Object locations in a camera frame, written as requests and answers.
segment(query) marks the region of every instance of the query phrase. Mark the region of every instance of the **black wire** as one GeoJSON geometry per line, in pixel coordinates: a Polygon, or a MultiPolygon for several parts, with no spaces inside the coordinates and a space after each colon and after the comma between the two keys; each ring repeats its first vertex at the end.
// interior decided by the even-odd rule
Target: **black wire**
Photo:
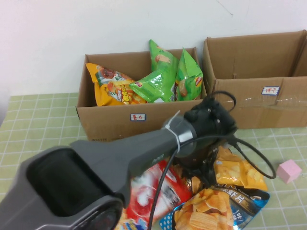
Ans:
{"type": "MultiPolygon", "coordinates": [[[[226,141],[228,141],[228,143],[230,145],[234,146],[242,154],[242,156],[248,161],[248,163],[250,163],[262,175],[264,175],[265,177],[270,178],[270,179],[274,179],[276,177],[276,171],[273,168],[272,164],[270,163],[270,161],[258,149],[256,149],[254,146],[252,146],[251,144],[247,143],[246,141],[238,139],[238,138],[236,138],[234,136],[224,136],[224,135],[203,136],[203,137],[199,137],[199,138],[196,138],[196,139],[191,139],[189,141],[186,141],[185,143],[180,145],[180,147],[184,147],[184,146],[189,145],[189,144],[191,144],[191,143],[193,143],[195,141],[206,140],[206,139],[225,139],[226,141]],[[246,147],[249,147],[256,154],[258,154],[267,163],[267,165],[269,166],[269,168],[271,169],[271,171],[273,173],[273,176],[270,176],[270,175],[264,173],[253,162],[251,162],[250,159],[240,149],[240,147],[238,146],[237,143],[241,143],[242,145],[245,145],[246,147]]],[[[163,184],[164,178],[166,176],[166,173],[167,173],[169,167],[171,166],[171,164],[173,162],[173,159],[176,156],[176,154],[177,154],[177,149],[172,153],[172,155],[171,155],[171,157],[170,157],[170,159],[169,159],[169,161],[168,161],[168,163],[167,163],[166,167],[164,168],[164,171],[163,171],[163,173],[161,175],[161,178],[160,178],[157,190],[156,190],[155,195],[154,195],[153,206],[152,206],[152,209],[151,209],[151,212],[150,212],[150,215],[149,215],[148,230],[152,229],[155,206],[156,206],[156,204],[158,202],[158,197],[159,197],[159,194],[160,194],[160,191],[161,191],[161,188],[162,188],[162,184],[163,184]]]]}
{"type": "Polygon", "coordinates": [[[232,111],[235,108],[235,106],[236,106],[236,97],[234,95],[232,95],[230,92],[227,92],[227,91],[215,91],[215,92],[211,93],[209,96],[214,96],[215,94],[224,94],[224,95],[230,97],[234,101],[234,106],[230,110],[228,110],[228,112],[232,111]]]}
{"type": "Polygon", "coordinates": [[[152,210],[150,211],[150,215],[149,215],[149,223],[148,223],[148,228],[147,228],[148,230],[152,229],[155,206],[157,205],[157,202],[158,202],[158,197],[159,197],[159,194],[160,194],[160,190],[162,188],[162,184],[163,184],[164,178],[166,176],[166,173],[167,173],[169,167],[171,166],[171,164],[173,162],[173,159],[176,156],[176,154],[177,154],[177,149],[174,151],[174,153],[170,157],[170,159],[169,159],[169,161],[168,161],[168,163],[167,163],[166,167],[164,168],[164,171],[163,171],[163,173],[161,175],[161,178],[160,178],[157,190],[156,190],[155,195],[154,195],[152,210]]]}

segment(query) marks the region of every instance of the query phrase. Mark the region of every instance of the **red chip bag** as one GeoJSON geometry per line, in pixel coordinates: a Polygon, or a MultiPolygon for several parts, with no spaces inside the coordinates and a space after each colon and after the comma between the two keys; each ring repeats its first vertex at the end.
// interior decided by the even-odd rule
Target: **red chip bag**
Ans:
{"type": "MultiPolygon", "coordinates": [[[[147,229],[154,196],[165,166],[166,162],[162,161],[131,182],[130,204],[125,210],[125,220],[120,221],[116,229],[147,229]]],[[[153,221],[191,197],[191,191],[170,168],[162,184],[153,221]]]]}

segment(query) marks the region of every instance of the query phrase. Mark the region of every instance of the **brown cardboard box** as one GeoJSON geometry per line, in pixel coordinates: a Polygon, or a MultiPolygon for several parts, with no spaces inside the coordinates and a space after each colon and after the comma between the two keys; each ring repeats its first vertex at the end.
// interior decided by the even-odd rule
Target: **brown cardboard box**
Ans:
{"type": "MultiPolygon", "coordinates": [[[[199,63],[196,48],[189,48],[187,51],[199,63]]],[[[169,50],[169,52],[179,59],[182,49],[169,50]]],[[[114,69],[137,81],[151,72],[151,60],[149,52],[85,55],[77,113],[90,140],[112,141],[157,130],[178,110],[183,114],[201,102],[201,100],[194,100],[97,107],[94,98],[94,85],[86,63],[114,69]],[[141,116],[141,120],[145,118],[145,121],[132,121],[131,116],[133,115],[136,115],[137,119],[141,116]]],[[[202,97],[205,95],[203,84],[202,97]]]]}
{"type": "MultiPolygon", "coordinates": [[[[203,50],[207,93],[234,94],[237,106],[231,114],[239,128],[307,126],[305,39],[305,30],[207,38],[203,50]]],[[[217,99],[232,106],[225,96],[217,99]]]]}

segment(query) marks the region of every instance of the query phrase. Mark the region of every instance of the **green checkered tablecloth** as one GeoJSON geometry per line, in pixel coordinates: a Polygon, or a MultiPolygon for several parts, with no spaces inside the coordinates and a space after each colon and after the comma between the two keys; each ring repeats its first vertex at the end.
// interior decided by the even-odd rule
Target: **green checkered tablecloth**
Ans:
{"type": "MultiPolygon", "coordinates": [[[[49,147],[86,139],[75,110],[77,96],[62,93],[11,97],[0,127],[0,200],[20,162],[49,147]]],[[[303,169],[300,177],[289,184],[279,178],[266,180],[269,203],[245,229],[307,230],[307,128],[238,130],[236,135],[260,149],[275,168],[293,159],[303,169]]],[[[259,166],[263,164],[250,150],[243,150],[259,166]]]]}

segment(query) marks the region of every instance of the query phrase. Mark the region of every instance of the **green chip bag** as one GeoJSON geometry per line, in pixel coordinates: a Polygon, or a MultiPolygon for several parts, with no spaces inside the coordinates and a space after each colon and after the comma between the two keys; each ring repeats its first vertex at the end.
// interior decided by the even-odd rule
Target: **green chip bag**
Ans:
{"type": "Polygon", "coordinates": [[[183,49],[175,83],[175,100],[188,101],[200,99],[202,71],[192,56],[183,49]]]}
{"type": "Polygon", "coordinates": [[[147,102],[173,102],[178,59],[149,41],[152,73],[130,84],[130,88],[147,102]]]}

